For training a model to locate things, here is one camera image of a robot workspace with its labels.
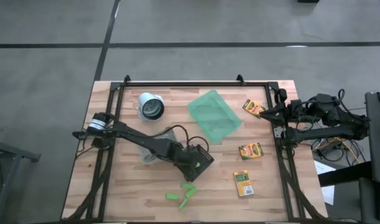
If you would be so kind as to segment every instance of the white paper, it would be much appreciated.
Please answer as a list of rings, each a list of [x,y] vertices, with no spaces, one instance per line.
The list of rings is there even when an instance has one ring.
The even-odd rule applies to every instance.
[[[323,174],[325,172],[334,171],[335,168],[322,164],[321,162],[314,161],[317,174]],[[324,202],[333,205],[333,196],[335,195],[335,186],[322,187],[322,196]]]

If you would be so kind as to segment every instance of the black metal stand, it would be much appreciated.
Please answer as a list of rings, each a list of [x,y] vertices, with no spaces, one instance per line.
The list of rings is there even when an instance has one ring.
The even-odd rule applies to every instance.
[[[372,179],[371,161],[318,175],[321,187],[358,181],[362,177]]]
[[[38,162],[40,158],[40,154],[25,151],[25,150],[16,148],[14,146],[9,146],[7,144],[0,142],[0,156],[11,157],[13,160],[10,171],[7,173],[6,178],[4,178],[4,181],[1,183],[1,189],[0,189],[0,217],[1,217],[4,204],[6,203],[7,196],[9,195],[14,177],[17,174],[17,170],[20,165],[21,159],[27,158],[27,159],[30,159],[31,162]]]
[[[123,82],[112,82],[109,90],[108,103],[106,107],[106,112],[110,113],[114,94],[118,90],[118,100],[116,103],[116,111],[115,111],[115,121],[119,121],[119,115],[121,111],[122,101],[123,101],[123,93],[124,88],[126,87],[145,87],[145,86],[258,86],[263,87],[265,89],[267,104],[269,109],[273,108],[272,98],[271,98],[271,90],[275,92],[278,91],[278,83],[277,82],[246,82],[244,81],[241,75],[238,75],[236,81],[233,82],[130,82],[131,79],[129,76],[126,76]],[[272,129],[275,131],[275,128],[278,128],[277,125],[272,124]],[[289,222],[299,222],[299,223],[335,223],[334,221],[325,219],[321,214],[317,212],[317,210],[313,207],[313,205],[307,200],[306,196],[303,194],[299,187],[299,181],[297,179],[297,173],[295,168],[294,158],[292,156],[291,149],[285,149],[288,154],[289,161],[289,171],[286,169],[284,164],[284,158],[282,156],[282,151],[284,147],[281,143],[280,138],[277,138],[274,135],[276,152],[277,152],[277,162],[280,170],[280,178],[282,184],[282,191],[284,193],[284,201],[285,207],[287,210],[287,216]],[[109,177],[111,173],[112,160],[114,155],[114,145],[115,140],[110,142],[109,148],[102,150],[100,149],[98,152],[98,156],[96,159],[95,171],[93,175],[93,181],[90,193],[84,199],[83,203],[77,208],[76,212],[68,218],[62,219],[62,223],[96,223],[103,222],[106,198],[108,193],[108,184]],[[108,153],[106,165],[104,170],[100,174],[101,170],[101,161],[103,159],[103,154],[105,151]],[[294,217],[294,211],[292,208],[292,204],[290,201],[290,194],[288,185],[292,187],[295,192],[295,198],[299,211],[299,218]],[[103,186],[101,190],[101,200],[99,211],[96,218],[93,218],[93,209],[95,203],[95,196],[97,191],[99,191],[100,187]],[[308,211],[310,216],[313,219],[305,218],[304,209]]]

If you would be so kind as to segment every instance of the green plastic piece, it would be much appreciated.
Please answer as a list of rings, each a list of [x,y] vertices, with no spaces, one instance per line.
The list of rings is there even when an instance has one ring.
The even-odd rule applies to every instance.
[[[212,143],[220,142],[242,123],[216,90],[190,102],[188,110]]]
[[[197,188],[194,187],[192,188],[191,190],[189,190],[186,194],[185,194],[185,197],[186,198],[190,198],[192,195],[195,195],[195,192],[197,192]]]
[[[178,207],[178,209],[182,209],[184,207],[184,205],[187,203],[187,201],[188,201],[188,198],[185,198],[184,201]]]
[[[192,184],[180,184],[181,189],[193,189],[194,185]]]
[[[171,200],[177,200],[178,199],[177,194],[166,194],[165,197],[166,197],[166,199],[171,199]]]

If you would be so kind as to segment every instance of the green toy block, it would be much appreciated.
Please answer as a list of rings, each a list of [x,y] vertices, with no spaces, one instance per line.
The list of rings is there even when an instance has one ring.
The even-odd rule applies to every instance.
[[[165,194],[166,199],[171,199],[171,200],[177,200],[178,195],[177,194]]]
[[[178,209],[182,209],[184,207],[184,205],[187,203],[187,201],[188,201],[188,198],[185,198],[184,201],[178,207]]]
[[[192,184],[180,184],[181,189],[193,189],[194,185]]]
[[[185,194],[185,197],[186,198],[190,198],[192,195],[195,195],[195,192],[197,192],[197,188],[194,187],[193,189],[189,190],[186,194]]]

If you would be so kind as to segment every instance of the green plastic tray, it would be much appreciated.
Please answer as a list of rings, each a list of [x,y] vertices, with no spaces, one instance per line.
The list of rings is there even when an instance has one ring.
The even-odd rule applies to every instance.
[[[188,110],[212,143],[220,142],[242,123],[216,90],[189,103]]]

